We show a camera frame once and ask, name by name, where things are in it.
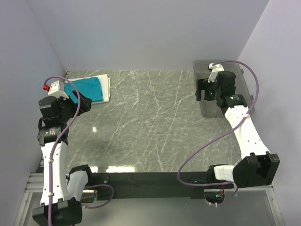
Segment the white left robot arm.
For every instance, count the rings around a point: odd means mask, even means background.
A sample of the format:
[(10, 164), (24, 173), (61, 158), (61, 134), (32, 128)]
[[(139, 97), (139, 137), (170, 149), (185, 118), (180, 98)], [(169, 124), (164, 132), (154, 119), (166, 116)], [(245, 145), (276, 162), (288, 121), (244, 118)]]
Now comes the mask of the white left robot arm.
[(92, 100), (73, 91), (70, 97), (48, 96), (39, 101), (42, 117), (38, 122), (38, 141), (44, 161), (43, 193), (40, 206), (32, 210), (33, 220), (40, 226), (74, 226), (82, 221), (80, 203), (84, 187), (92, 181), (88, 165), (66, 170), (69, 123), (90, 111)]

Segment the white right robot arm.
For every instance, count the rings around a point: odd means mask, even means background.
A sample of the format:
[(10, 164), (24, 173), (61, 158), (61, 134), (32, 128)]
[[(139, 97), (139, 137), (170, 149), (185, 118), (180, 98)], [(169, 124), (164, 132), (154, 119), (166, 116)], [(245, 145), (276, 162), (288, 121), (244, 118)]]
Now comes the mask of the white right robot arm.
[(243, 95), (236, 93), (236, 75), (222, 71), (216, 78), (196, 81), (196, 99), (215, 101), (221, 109), (237, 139), (241, 161), (233, 165), (213, 165), (207, 171), (214, 180), (234, 183), (238, 188), (271, 185), (280, 164), (262, 142), (249, 115)]

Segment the teal t shirt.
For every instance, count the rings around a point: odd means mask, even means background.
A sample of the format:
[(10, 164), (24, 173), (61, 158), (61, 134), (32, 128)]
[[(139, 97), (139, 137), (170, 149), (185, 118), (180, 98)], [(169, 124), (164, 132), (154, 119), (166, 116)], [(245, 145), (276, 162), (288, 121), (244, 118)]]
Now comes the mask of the teal t shirt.
[[(80, 94), (82, 94), (84, 97), (90, 98), (93, 103), (103, 101), (101, 83), (97, 77), (79, 79), (72, 81), (72, 83), (76, 86)], [(70, 96), (74, 103), (77, 104), (77, 94), (76, 92), (73, 93), (74, 90), (74, 87), (70, 83), (66, 82), (64, 84), (65, 93)]]

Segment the clear plastic bin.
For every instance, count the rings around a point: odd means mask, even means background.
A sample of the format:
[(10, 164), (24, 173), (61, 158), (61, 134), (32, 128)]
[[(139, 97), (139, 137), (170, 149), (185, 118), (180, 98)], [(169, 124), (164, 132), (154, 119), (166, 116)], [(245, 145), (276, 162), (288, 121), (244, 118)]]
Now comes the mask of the clear plastic bin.
[[(194, 86), (197, 85), (198, 79), (207, 79), (210, 75), (208, 69), (209, 65), (211, 63), (218, 63), (218, 62), (221, 62), (221, 60), (220, 59), (195, 60), (193, 62), (193, 71), (195, 76)], [(244, 78), (244, 76), (246, 75), (246, 69), (243, 66), (232, 62), (223, 63), (222, 66), (226, 71), (231, 71), (235, 73), (236, 93), (243, 95), (243, 97), (247, 102), (248, 107), (250, 107), (253, 103), (254, 95), (250, 94)], [(223, 117), (223, 114), (220, 108), (216, 105), (216, 102), (204, 100), (205, 97), (204, 91), (201, 91), (201, 93), (202, 93), (202, 100), (198, 102), (200, 106), (201, 115), (205, 118)]]

